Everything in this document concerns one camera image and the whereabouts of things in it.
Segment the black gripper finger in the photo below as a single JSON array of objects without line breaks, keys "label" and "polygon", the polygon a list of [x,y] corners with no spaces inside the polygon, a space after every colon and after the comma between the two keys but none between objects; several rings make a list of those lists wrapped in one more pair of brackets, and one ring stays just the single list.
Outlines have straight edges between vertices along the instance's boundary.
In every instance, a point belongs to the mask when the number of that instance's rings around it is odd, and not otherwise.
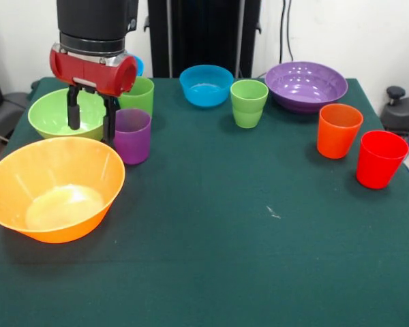
[{"label": "black gripper finger", "polygon": [[111,145],[115,137],[116,113],[120,109],[119,101],[110,95],[100,95],[105,107],[103,118],[103,141]]},{"label": "black gripper finger", "polygon": [[72,130],[80,128],[80,106],[78,104],[78,94],[82,87],[70,85],[67,91],[67,123]]}]

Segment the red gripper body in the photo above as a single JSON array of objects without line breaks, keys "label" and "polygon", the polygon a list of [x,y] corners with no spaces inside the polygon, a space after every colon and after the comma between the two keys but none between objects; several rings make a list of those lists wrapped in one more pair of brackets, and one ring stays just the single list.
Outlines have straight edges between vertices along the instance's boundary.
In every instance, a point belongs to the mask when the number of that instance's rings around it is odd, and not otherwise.
[{"label": "red gripper body", "polygon": [[126,52],[113,57],[94,57],[67,52],[55,43],[49,61],[60,81],[91,87],[104,95],[120,96],[130,91],[137,76],[136,60]]}]

